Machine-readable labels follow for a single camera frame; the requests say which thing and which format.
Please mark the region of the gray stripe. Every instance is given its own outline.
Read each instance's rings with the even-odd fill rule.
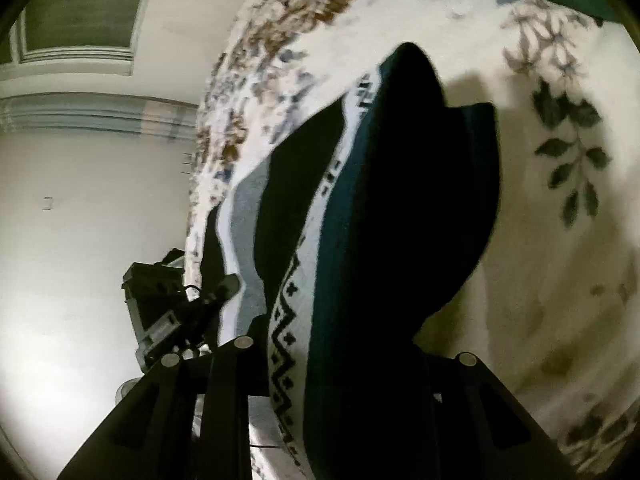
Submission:
[[[236,188],[231,213],[231,240],[236,250],[238,267],[246,285],[236,320],[236,333],[245,334],[256,316],[266,314],[264,285],[255,270],[255,223],[260,199],[269,179],[269,158],[265,158]]]

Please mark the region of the white wall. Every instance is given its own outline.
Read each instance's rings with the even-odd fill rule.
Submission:
[[[57,476],[140,376],[122,275],[184,245],[190,142],[0,132],[0,426]],[[54,197],[50,211],[42,198]]]
[[[46,74],[0,82],[0,98],[102,92],[198,104],[244,0],[148,0],[132,76]]]

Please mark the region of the dark green leaf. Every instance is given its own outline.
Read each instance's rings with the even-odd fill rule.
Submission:
[[[575,218],[578,216],[578,191],[574,191],[564,201],[564,207],[562,208],[562,221],[566,227],[571,227]]]
[[[606,168],[610,161],[610,158],[600,147],[588,149],[586,155],[597,170]]]
[[[571,147],[571,144],[562,139],[549,139],[540,144],[536,155],[560,156]]]
[[[569,175],[571,175],[573,169],[574,164],[572,162],[569,164],[560,164],[560,166],[555,168],[554,172],[549,177],[549,189],[555,189],[556,187],[559,187],[569,178]]]
[[[551,95],[549,84],[540,79],[540,91],[533,92],[533,106],[542,123],[550,130],[558,126],[566,117],[568,101],[564,94],[558,99]]]
[[[591,128],[602,120],[593,105],[584,99],[579,105],[568,103],[568,109],[569,120],[583,128]]]
[[[587,215],[594,217],[598,214],[598,194],[593,184],[587,180],[584,186],[584,206],[587,209]]]

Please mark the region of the floral bedspread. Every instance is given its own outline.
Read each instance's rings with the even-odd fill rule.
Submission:
[[[248,0],[198,114],[185,283],[200,283],[220,204],[225,270],[239,272],[225,198],[405,41],[429,56],[449,105],[495,105],[502,165],[489,246],[415,340],[480,356],[590,478],[622,448],[640,398],[640,54],[621,25],[546,0]],[[402,180],[422,134],[398,132],[388,169],[399,186],[438,185]],[[454,154],[424,163],[444,155],[456,171]],[[222,341],[237,307],[222,314]],[[254,454],[256,475],[302,478],[265,460]]]

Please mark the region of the metal screw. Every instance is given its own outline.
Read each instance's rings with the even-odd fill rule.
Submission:
[[[178,354],[165,354],[162,356],[162,359],[160,359],[160,362],[162,366],[171,368],[180,362],[180,356]]]
[[[240,337],[236,338],[236,340],[234,341],[234,346],[241,350],[246,350],[247,348],[250,348],[252,344],[254,344],[254,340],[247,335],[241,335]]]
[[[469,352],[464,352],[458,356],[458,361],[460,361],[465,366],[471,367],[476,366],[478,358],[475,355],[470,354]]]

